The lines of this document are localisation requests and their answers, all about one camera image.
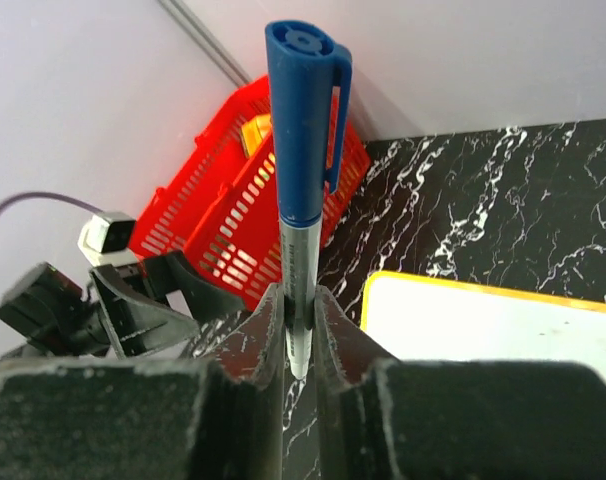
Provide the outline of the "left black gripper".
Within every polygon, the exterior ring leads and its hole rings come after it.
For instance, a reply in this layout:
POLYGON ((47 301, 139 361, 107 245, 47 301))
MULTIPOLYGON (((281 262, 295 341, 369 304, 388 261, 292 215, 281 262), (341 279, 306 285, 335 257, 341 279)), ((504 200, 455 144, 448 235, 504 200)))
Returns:
POLYGON ((182 251, 143 259, 142 274, 134 264, 105 264, 92 267, 89 276, 100 305, 99 321, 117 358, 158 353, 196 336, 198 323, 245 309, 239 296, 202 277, 182 251), (182 293, 198 323, 155 301, 174 292, 182 293))

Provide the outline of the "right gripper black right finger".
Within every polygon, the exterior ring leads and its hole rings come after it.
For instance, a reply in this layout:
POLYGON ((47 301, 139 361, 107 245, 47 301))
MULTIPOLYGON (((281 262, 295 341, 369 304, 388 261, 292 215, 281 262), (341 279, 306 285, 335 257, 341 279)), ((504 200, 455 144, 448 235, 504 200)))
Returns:
POLYGON ((606 479, 606 383, 574 362, 402 361, 326 287, 313 340, 326 479, 606 479))

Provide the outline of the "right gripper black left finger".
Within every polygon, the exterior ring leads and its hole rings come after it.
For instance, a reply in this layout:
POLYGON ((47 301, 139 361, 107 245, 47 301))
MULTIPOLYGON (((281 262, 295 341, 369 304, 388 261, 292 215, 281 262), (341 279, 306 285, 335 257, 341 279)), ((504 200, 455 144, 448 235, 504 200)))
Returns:
POLYGON ((284 294, 198 358, 0 361, 0 479, 278 479, 284 294))

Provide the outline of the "white board with orange frame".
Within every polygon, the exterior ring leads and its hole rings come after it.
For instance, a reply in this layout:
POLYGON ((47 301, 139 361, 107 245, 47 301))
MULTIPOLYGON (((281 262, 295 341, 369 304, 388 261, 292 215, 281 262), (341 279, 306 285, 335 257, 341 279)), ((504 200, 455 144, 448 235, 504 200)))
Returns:
POLYGON ((606 359, 606 304, 391 271, 363 291, 362 329, 403 360, 606 359))

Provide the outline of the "white marker pen blue cap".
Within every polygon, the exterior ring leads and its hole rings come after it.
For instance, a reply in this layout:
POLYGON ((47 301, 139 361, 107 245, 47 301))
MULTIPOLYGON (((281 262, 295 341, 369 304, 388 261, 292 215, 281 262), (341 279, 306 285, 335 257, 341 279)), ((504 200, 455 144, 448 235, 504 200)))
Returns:
POLYGON ((265 28, 280 226, 286 353, 306 377, 324 196, 336 191, 352 85, 352 55, 313 24, 265 28))

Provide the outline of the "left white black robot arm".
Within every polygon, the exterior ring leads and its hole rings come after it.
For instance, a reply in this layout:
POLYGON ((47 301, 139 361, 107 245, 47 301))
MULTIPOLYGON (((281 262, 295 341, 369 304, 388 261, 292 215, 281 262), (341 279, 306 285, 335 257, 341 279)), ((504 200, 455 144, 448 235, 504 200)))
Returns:
POLYGON ((0 300, 0 320, 37 356, 147 356, 197 337, 205 324, 244 309, 207 282, 180 251, 94 267, 82 288, 47 262, 0 300))

